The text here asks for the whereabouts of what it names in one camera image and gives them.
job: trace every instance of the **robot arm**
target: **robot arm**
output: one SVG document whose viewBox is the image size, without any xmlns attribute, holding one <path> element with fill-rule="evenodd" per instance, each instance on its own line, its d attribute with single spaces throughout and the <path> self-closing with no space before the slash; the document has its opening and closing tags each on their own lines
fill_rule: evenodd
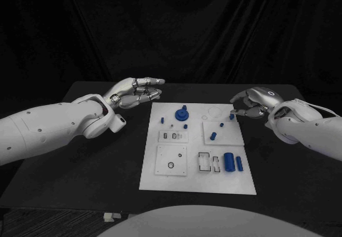
<svg viewBox="0 0 342 237">
<path fill-rule="evenodd" d="M 234 103 L 239 98 L 244 98 L 249 109 L 232 110 L 232 114 L 261 118 L 268 112 L 265 126 L 286 143 L 300 142 L 309 149 L 342 160 L 342 118 L 339 115 L 299 99 L 284 102 L 280 95 L 264 87 L 242 91 L 229 102 Z M 310 106 L 326 110 L 336 117 L 323 118 Z"/>
<path fill-rule="evenodd" d="M 72 103 L 39 106 L 0 119 L 0 165 L 50 152 L 76 135 L 95 138 L 108 128 L 118 132 L 125 120 L 114 109 L 159 99 L 161 91 L 141 87 L 147 84 L 164 84 L 164 80 L 127 78 L 104 97 L 89 94 Z"/>
</svg>

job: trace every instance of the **black backdrop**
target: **black backdrop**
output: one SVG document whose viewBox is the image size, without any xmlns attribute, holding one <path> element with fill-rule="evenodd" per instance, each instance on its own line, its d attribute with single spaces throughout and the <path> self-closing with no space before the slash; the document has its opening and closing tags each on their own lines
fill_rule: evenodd
<svg viewBox="0 0 342 237">
<path fill-rule="evenodd" d="M 76 80 L 146 76 L 293 84 L 342 113 L 340 12 L 338 0 L 1 1 L 0 117 Z"/>
</svg>

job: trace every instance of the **small blue part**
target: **small blue part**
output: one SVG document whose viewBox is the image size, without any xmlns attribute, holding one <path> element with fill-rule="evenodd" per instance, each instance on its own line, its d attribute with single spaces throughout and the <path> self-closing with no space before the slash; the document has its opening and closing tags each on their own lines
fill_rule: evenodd
<svg viewBox="0 0 342 237">
<path fill-rule="evenodd" d="M 225 170 L 226 172 L 235 171 L 235 163 L 234 163 L 234 154 L 225 153 Z"/>
<path fill-rule="evenodd" d="M 244 171 L 241 157 L 236 157 L 236 169 L 238 169 L 238 171 Z"/>
<path fill-rule="evenodd" d="M 213 133 L 212 133 L 212 136 L 211 136 L 211 140 L 212 140 L 212 141 L 215 140 L 215 136 L 216 136 L 216 133 L 213 132 Z"/>
<path fill-rule="evenodd" d="M 176 111 L 176 120 L 186 121 L 189 118 L 189 112 L 186 111 L 186 105 L 183 105 L 182 109 Z"/>
</svg>

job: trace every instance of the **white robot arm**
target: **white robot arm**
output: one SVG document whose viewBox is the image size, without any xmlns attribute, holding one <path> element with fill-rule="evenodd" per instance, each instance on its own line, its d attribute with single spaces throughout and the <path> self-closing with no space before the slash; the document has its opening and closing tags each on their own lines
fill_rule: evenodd
<svg viewBox="0 0 342 237">
<path fill-rule="evenodd" d="M 342 118 L 333 111 L 299 99 L 284 102 L 280 95 L 264 87 L 239 92 L 229 102 L 234 103 L 239 98 L 244 98 L 249 109 L 232 110 L 232 114 L 257 119 L 268 112 L 265 126 L 286 143 L 300 142 L 309 149 L 342 160 Z M 335 117 L 323 118 L 310 106 L 327 111 Z"/>
<path fill-rule="evenodd" d="M 95 138 L 108 128 L 118 132 L 125 121 L 114 109 L 159 99 L 161 91 L 144 87 L 150 84 L 164 80 L 127 78 L 104 96 L 89 94 L 72 103 L 39 106 L 0 119 L 0 165 L 50 152 L 76 135 Z"/>
</svg>

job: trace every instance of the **black table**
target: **black table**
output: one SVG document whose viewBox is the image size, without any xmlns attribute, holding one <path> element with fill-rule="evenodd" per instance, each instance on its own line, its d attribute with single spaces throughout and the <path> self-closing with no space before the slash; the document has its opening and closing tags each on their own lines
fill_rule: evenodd
<svg viewBox="0 0 342 237">
<path fill-rule="evenodd" d="M 112 82 L 78 81 L 63 98 L 71 102 L 104 94 Z M 228 103 L 242 84 L 164 84 L 157 102 Z M 291 85 L 258 85 L 284 98 L 303 99 Z M 244 106 L 239 101 L 235 107 Z M 24 160 L 0 198 L 1 207 L 56 208 L 143 213 L 174 205 L 225 206 L 288 222 L 342 221 L 342 162 L 286 144 L 262 119 L 238 117 L 257 195 L 138 190 L 151 103 L 118 109 L 127 125 L 97 138 L 78 136 L 69 145 Z"/>
</svg>

